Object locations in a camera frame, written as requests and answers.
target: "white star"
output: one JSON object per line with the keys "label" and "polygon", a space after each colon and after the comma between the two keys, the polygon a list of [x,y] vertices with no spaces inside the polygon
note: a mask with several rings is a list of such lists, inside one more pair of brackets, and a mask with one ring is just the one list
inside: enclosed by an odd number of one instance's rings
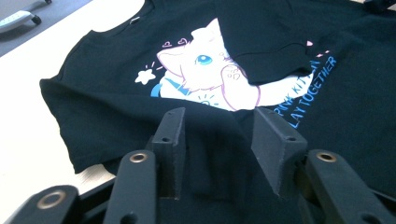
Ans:
{"label": "white star", "polygon": [[138,73],[138,77],[134,82],[141,82],[143,85],[148,84],[149,80],[154,79],[155,76],[152,74],[152,69],[148,69],[146,71],[140,71]]}

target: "metal grommet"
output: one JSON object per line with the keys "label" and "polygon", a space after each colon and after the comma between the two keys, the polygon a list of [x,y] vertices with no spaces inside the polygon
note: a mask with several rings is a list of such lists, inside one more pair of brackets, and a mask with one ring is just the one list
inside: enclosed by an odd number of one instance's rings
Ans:
{"label": "metal grommet", "polygon": [[129,160],[131,162],[142,162],[145,161],[149,156],[146,153],[136,153]]}
{"label": "metal grommet", "polygon": [[[53,196],[58,197],[58,199],[53,202],[47,202],[48,198],[53,197]],[[44,196],[42,199],[40,199],[40,201],[38,201],[38,203],[37,203],[37,207],[39,209],[48,209],[48,208],[54,207],[54,206],[58,205],[59,203],[61,203],[65,197],[66,197],[66,193],[61,189],[57,189],[57,190],[53,191],[52,193],[49,193],[46,196]]]}
{"label": "metal grommet", "polygon": [[319,152],[317,154],[317,158],[320,159],[321,161],[326,161],[326,162],[336,162],[337,158],[334,157],[333,154],[327,153],[327,152]]}

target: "cat ear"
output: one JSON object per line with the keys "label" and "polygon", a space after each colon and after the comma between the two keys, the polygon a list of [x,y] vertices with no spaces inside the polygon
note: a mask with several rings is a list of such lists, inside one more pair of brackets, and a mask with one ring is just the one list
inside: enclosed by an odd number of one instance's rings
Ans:
{"label": "cat ear", "polygon": [[206,26],[206,28],[209,29],[214,35],[221,35],[218,19],[214,19]]}
{"label": "cat ear", "polygon": [[171,73],[182,77],[181,62],[184,54],[185,46],[175,47],[171,49],[163,49],[157,53],[157,58],[160,60],[163,67]]}

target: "pink heart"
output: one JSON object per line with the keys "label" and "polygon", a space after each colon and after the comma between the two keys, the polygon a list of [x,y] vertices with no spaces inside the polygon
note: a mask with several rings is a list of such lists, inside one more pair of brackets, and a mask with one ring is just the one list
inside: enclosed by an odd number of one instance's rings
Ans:
{"label": "pink heart", "polygon": [[178,43],[179,45],[182,45],[182,44],[187,44],[188,42],[187,42],[187,39],[181,38],[177,43]]}

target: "black mechanical part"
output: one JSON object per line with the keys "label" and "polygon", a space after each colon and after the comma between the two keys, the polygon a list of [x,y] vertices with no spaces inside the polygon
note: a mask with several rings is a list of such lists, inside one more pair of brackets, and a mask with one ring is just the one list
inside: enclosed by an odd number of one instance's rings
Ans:
{"label": "black mechanical part", "polygon": [[179,199],[184,161],[186,157],[185,108],[168,111],[151,140],[151,149],[157,157],[159,196]]}
{"label": "black mechanical part", "polygon": [[34,22],[36,25],[39,25],[41,23],[41,19],[38,16],[34,16],[32,18],[32,22]]}
{"label": "black mechanical part", "polygon": [[396,223],[345,159],[333,152],[310,150],[303,170],[310,182],[299,205],[305,223]]}
{"label": "black mechanical part", "polygon": [[105,224],[157,222],[156,160],[149,150],[136,150],[120,163],[106,210]]}
{"label": "black mechanical part", "polygon": [[256,107],[251,149],[276,195],[289,198],[298,193],[293,177],[306,148],[306,140],[276,112]]}
{"label": "black mechanical part", "polygon": [[9,223],[77,223],[78,190],[73,186],[55,186],[33,195]]}

